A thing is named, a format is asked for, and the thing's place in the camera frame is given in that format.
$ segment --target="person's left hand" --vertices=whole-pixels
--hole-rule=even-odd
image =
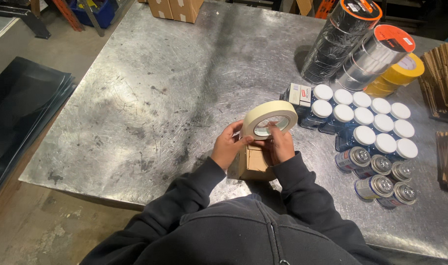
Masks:
[[[239,149],[253,142],[253,137],[250,135],[243,136],[239,140],[239,135],[232,137],[236,132],[242,129],[244,120],[239,120],[229,124],[216,139],[214,144],[211,159],[219,165],[222,170],[226,171],[232,164]]]

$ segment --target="scratched metal surface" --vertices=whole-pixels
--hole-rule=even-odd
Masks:
[[[205,2],[189,24],[153,18],[147,5],[133,4],[20,180],[146,204],[201,163],[224,126],[278,99],[290,82],[302,83],[294,58],[309,50],[323,24],[220,2]],[[417,55],[441,44],[414,39]],[[448,259],[448,193],[437,183],[435,147],[435,132],[448,124],[427,118],[417,81],[388,100],[410,107],[416,129],[411,184],[420,194],[410,207],[385,210],[358,199],[356,176],[333,164],[334,136],[295,127],[294,144],[368,243]],[[226,179],[211,201],[249,193],[245,183]]]

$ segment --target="hand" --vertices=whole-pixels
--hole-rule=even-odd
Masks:
[[[273,165],[277,165],[295,156],[293,138],[289,132],[284,134],[275,126],[269,129],[273,139],[255,141],[252,145],[269,150]]]
[[[244,120],[239,120],[229,124],[216,139],[211,159],[219,165],[222,170],[226,171],[232,164],[232,161],[239,152],[239,149],[253,142],[250,135],[244,136],[239,140],[239,136],[232,137],[236,132],[242,129]]]

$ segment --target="brown cardboard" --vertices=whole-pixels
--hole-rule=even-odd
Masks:
[[[204,0],[169,0],[173,19],[194,23]]]
[[[173,19],[168,0],[149,0],[149,7],[154,17]]]
[[[269,151],[256,146],[245,146],[239,153],[239,179],[272,181],[276,179],[269,166],[273,166]]]

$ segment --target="masking tape roll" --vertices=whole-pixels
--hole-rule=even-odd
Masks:
[[[425,71],[422,60],[413,53],[409,53],[400,62],[387,69],[381,76],[397,85],[408,85]]]
[[[242,136],[251,135],[255,140],[270,139],[268,122],[276,122],[275,126],[285,133],[296,124],[297,114],[292,104],[287,101],[275,100],[263,103],[245,116]]]

